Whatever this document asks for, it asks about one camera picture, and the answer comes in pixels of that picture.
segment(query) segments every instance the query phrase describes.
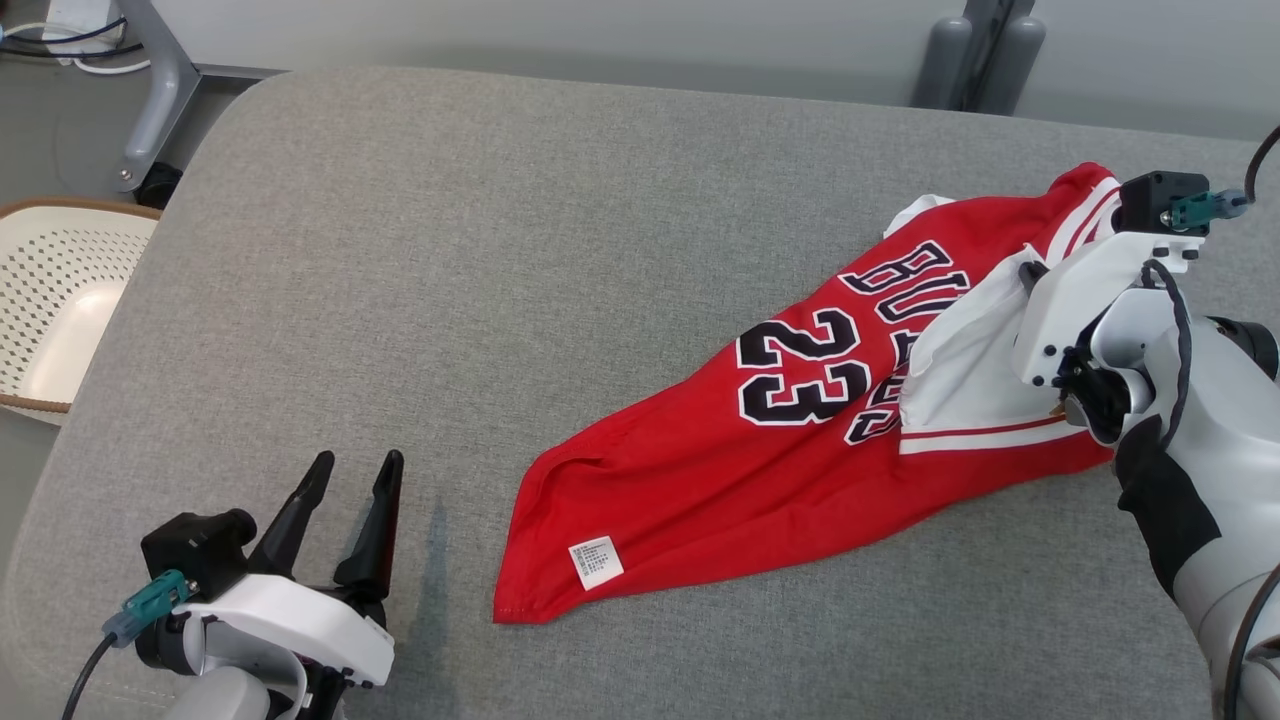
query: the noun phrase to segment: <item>black lettering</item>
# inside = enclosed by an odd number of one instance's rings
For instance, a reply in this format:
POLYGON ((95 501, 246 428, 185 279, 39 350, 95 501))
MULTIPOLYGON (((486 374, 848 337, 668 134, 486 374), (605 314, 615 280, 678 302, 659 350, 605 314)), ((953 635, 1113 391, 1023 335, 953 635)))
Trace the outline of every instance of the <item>black lettering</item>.
POLYGON ((782 354, 774 346, 805 360, 826 360, 840 357, 858 345, 858 327, 844 310, 827 307, 813 318, 817 325, 827 328, 829 340, 818 340, 782 320, 767 320, 737 338, 737 366, 781 368, 782 354))
POLYGON ((863 410, 855 418, 852 424, 849 427, 849 433, 845 434, 845 442, 849 445, 858 445, 867 442, 873 437, 882 436, 897 427, 899 416, 897 410, 863 410))
POLYGON ((850 360, 827 366, 827 379, 840 386, 837 396, 828 396, 822 380, 791 386, 785 393, 782 375, 755 375, 739 391, 740 414, 758 425, 826 423, 867 392, 870 370, 850 360))
POLYGON ((915 340, 920 337, 920 333, 896 331, 888 337, 893 340, 893 366, 901 368, 911 359, 911 348, 915 347, 915 340))
POLYGON ((901 323, 902 320, 915 318, 918 315, 937 315, 950 307, 956 300, 960 300, 960 296, 963 296, 966 290, 969 290, 969 275, 964 272, 956 270, 955 273, 948 273, 940 278, 924 281, 904 290, 902 292, 899 292, 892 297, 881 300, 876 305, 876 314, 890 324, 901 323), (929 300, 911 302, 913 299, 920 295, 948 288, 955 292, 948 296, 931 297, 929 300))
POLYGON ((867 402, 868 407, 876 405, 888 405, 897 404, 897 397, 902 393, 902 383, 906 382, 904 375, 890 375, 884 378, 881 384, 876 386, 872 392, 870 400, 867 402))
POLYGON ((951 258, 937 242, 929 240, 896 260, 876 265, 865 273, 846 273, 840 275, 840 279, 859 295, 876 295, 919 277, 932 268, 948 266, 951 258))

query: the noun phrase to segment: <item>basket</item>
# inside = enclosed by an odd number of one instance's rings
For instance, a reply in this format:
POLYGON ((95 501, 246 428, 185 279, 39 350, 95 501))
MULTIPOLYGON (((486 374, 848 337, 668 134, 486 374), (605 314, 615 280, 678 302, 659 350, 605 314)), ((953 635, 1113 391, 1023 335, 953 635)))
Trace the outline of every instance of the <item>basket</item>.
POLYGON ((159 219, 70 197, 0 208, 0 407, 63 424, 159 219))

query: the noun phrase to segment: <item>black cable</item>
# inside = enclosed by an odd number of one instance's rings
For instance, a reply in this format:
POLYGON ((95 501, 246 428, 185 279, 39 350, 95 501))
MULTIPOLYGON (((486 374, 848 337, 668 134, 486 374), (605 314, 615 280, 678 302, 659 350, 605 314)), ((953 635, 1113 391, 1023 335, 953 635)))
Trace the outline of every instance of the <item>black cable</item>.
POLYGON ((90 38, 97 37, 97 36, 100 36, 100 35, 102 35, 105 32, 111 32, 113 29, 123 26, 125 22, 127 20, 123 17, 122 18, 116 18, 116 20, 114 23, 108 24, 108 26, 102 26, 102 27, 100 27, 97 29, 92 29, 92 31, 86 32, 83 35, 76 35, 76 36, 72 36, 72 37, 58 37, 55 40, 41 40, 38 37, 23 37, 20 35, 10 35, 5 40, 19 40, 22 42, 31 42, 31 44, 35 44, 35 45, 65 45, 68 42, 79 42, 82 40, 90 40, 90 38))
POLYGON ((72 685, 72 694, 67 696, 67 707, 63 708, 63 720, 72 720, 72 715, 76 715, 76 706, 79 705, 79 696, 84 692, 84 685, 88 684, 88 676, 93 674, 93 669, 97 667, 99 660, 106 655, 108 650, 111 650, 111 643, 115 642, 115 633, 108 633, 102 638, 102 642, 97 643, 97 648, 93 655, 88 656, 88 661, 84 662, 84 667, 81 669, 81 674, 76 678, 76 684, 72 685))
POLYGON ((1253 183, 1258 179, 1258 168, 1262 167, 1262 160, 1271 151, 1271 146, 1276 141, 1280 141, 1280 126, 1276 126, 1276 129, 1271 131, 1271 135, 1262 141, 1262 145, 1253 154, 1253 159, 1249 160, 1249 169, 1244 172, 1244 196, 1249 199, 1251 205, 1257 201, 1257 196, 1253 193, 1253 183))
POLYGON ((128 47, 118 47, 115 50, 104 50, 101 53, 41 53, 37 50, 14 50, 13 47, 0 46, 0 54, 4 55, 20 55, 23 58, 115 58, 116 55, 128 55, 129 53, 137 53, 142 50, 142 44, 129 45, 128 47))
POLYGON ((1222 720, 1235 720, 1240 705, 1240 670, 1244 666, 1244 653, 1248 650, 1249 635, 1253 634, 1253 625, 1262 615, 1262 607, 1271 600, 1271 593, 1280 585, 1280 565, 1267 575, 1262 587, 1253 596, 1253 602, 1240 620, 1240 629, 1235 632, 1235 643, 1231 644, 1231 657, 1226 661, 1226 687, 1222 693, 1222 720))
POLYGON ((1165 283, 1165 292, 1174 304, 1174 324, 1178 327, 1178 397, 1169 411, 1169 429, 1165 430, 1165 437, 1160 438, 1160 448, 1169 450, 1169 443, 1172 442, 1174 433, 1183 421, 1183 410, 1187 409, 1187 395, 1192 383, 1192 319, 1187 314, 1187 301, 1183 300, 1183 293, 1178 292, 1178 283, 1164 263, 1147 260, 1142 264, 1142 270, 1143 284, 1149 270, 1155 270, 1160 275, 1160 282, 1165 283))

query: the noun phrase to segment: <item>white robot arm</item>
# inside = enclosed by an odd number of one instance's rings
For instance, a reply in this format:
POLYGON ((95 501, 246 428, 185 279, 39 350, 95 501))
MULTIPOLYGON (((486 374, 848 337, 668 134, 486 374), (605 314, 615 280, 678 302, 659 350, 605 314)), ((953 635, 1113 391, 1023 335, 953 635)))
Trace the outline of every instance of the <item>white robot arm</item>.
POLYGON ((294 582, 293 561, 333 461, 328 451, 316 457, 248 557, 243 546, 257 528, 243 510, 186 512, 143 538, 156 592, 134 596, 104 632, 116 647, 132 641, 152 667, 197 676, 168 719, 342 720, 344 691, 387 683, 396 643, 381 601, 390 591, 404 459, 387 455, 334 585, 306 587, 294 582))
POLYGON ((1060 388, 1068 420, 1116 448, 1119 506, 1196 633, 1221 716, 1276 719, 1280 350, 1262 325, 1190 316, 1178 292, 1208 219, 1243 211, 1204 210, 1194 233, 1169 222, 1187 197, 1211 202, 1207 188, 1181 173, 1130 181, 1115 236, 1052 270, 1024 268, 1012 365, 1060 388))

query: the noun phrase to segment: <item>care label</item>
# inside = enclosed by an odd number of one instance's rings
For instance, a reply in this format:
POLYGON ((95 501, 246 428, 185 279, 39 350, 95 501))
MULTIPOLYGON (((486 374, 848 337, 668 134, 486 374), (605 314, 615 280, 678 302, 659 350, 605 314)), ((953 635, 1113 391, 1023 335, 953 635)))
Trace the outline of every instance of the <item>care label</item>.
POLYGON ((622 561, 618 560, 618 551, 613 548, 609 536, 577 543, 568 548, 568 555, 573 559, 577 579, 582 580, 585 591, 622 574, 622 561))

